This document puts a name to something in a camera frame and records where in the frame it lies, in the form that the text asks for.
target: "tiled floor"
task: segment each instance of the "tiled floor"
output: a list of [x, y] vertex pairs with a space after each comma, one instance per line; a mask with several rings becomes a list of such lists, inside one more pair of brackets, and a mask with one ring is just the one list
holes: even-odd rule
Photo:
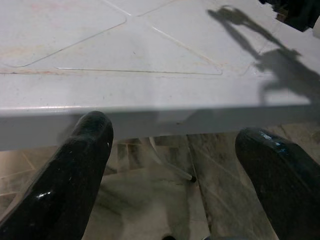
[[[268, 130], [299, 144], [320, 163], [320, 126], [288, 124]], [[235, 154], [236, 132], [156, 137], [171, 164], [194, 174], [180, 179], [151, 160], [138, 139], [112, 147], [83, 240], [177, 240], [245, 237], [277, 240], [253, 185]], [[0, 152], [0, 214], [56, 147]]]

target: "white plastic table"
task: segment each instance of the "white plastic table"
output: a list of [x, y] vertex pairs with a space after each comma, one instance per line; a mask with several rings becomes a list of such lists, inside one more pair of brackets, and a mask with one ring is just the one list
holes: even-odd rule
[[258, 0], [2, 0], [0, 150], [319, 119], [320, 39]]

